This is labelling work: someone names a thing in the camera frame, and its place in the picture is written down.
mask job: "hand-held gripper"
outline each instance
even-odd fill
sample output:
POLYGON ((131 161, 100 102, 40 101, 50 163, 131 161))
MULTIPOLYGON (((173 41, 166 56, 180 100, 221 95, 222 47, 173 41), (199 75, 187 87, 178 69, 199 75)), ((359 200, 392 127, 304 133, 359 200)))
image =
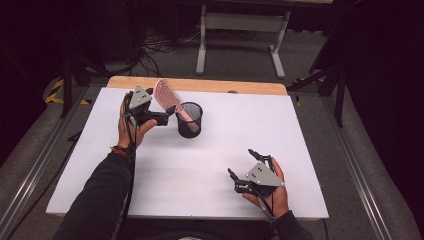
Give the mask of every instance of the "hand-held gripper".
POLYGON ((237 193, 250 193, 259 198, 259 203, 265 215, 274 219, 272 207, 269 207, 265 197, 271 195, 277 187, 284 187, 284 182, 277 177, 272 164, 272 157, 262 156, 249 149, 249 153, 258 160, 258 163, 246 174, 249 180, 240 180, 237 175, 228 168, 230 177, 234 180, 234 190, 237 193))
POLYGON ((157 126, 167 126, 168 118, 175 112, 175 106, 162 112, 152 112, 149 110, 152 101, 153 89, 144 90, 136 86, 134 91, 130 91, 124 98, 124 117, 129 118, 134 126, 143 125, 150 119, 157 121, 157 126))

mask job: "bracelet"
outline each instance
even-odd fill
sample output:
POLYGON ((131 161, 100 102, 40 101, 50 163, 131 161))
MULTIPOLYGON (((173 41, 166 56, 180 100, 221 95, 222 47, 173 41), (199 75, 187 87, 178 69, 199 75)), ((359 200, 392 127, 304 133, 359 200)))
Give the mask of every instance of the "bracelet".
POLYGON ((124 158, 128 158, 126 148, 123 148, 123 147, 117 145, 117 146, 110 147, 110 149, 112 150, 112 152, 117 153, 117 154, 123 156, 124 158))

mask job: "white board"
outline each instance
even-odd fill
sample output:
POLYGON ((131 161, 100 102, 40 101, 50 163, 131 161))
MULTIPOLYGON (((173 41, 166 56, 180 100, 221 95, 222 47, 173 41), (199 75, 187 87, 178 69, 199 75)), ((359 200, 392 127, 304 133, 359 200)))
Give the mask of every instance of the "white board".
MULTIPOLYGON (((118 141, 119 106, 130 89, 103 88, 58 182, 47 213, 65 214, 95 167, 118 141)), ((137 149, 130 217, 264 219, 234 191, 257 163, 253 149, 273 156, 285 175, 297 218, 328 218, 324 198, 289 96, 178 92, 203 109, 198 137, 179 135, 175 115, 153 128, 137 149)), ((151 111, 163 112, 155 100, 151 111)))

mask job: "person's left hand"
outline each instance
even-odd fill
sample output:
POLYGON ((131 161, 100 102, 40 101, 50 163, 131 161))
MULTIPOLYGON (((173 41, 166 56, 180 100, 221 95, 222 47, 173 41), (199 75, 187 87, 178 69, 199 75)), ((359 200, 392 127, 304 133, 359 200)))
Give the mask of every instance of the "person's left hand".
MULTIPOLYGON (((127 127, 126 127, 126 119, 123 116, 124 113, 124 103, 121 104, 121 110, 119 113, 119 123, 118 123, 118 131, 119 131, 119 141, 118 146, 121 146, 123 148, 127 148, 130 144, 130 137, 128 135, 127 127)), ((136 142, 136 148, 140 146, 141 142, 143 141, 144 135, 152 129, 154 126, 156 126, 157 121, 154 119, 150 119, 149 121, 145 122, 143 125, 136 128, 132 125, 131 122, 128 123, 129 131, 131 131, 131 137, 133 142, 136 142)))
MULTIPOLYGON (((284 173, 281 170, 280 165, 274 158, 272 158, 272 165, 274 166, 275 173, 277 174, 278 178, 280 178, 281 181, 284 182, 284 173)), ((242 196, 249 202, 261 208, 259 204, 260 200, 255 195, 243 193, 242 196)), ((287 189, 285 187, 277 187, 271 195, 265 197, 265 201, 272 208, 273 214, 276 218, 283 216, 289 211, 287 189)))

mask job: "black sleeve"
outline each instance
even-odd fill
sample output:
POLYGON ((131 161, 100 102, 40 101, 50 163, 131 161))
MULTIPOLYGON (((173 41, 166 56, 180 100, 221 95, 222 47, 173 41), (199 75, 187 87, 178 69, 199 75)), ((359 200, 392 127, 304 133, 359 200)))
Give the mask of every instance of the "black sleeve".
POLYGON ((294 217, 292 211, 288 211, 279 217, 274 223, 274 228, 278 232, 280 240, 313 240, 314 236, 302 227, 294 217))
POLYGON ((127 159, 109 153, 72 203, 53 239, 112 239, 130 181, 127 159))

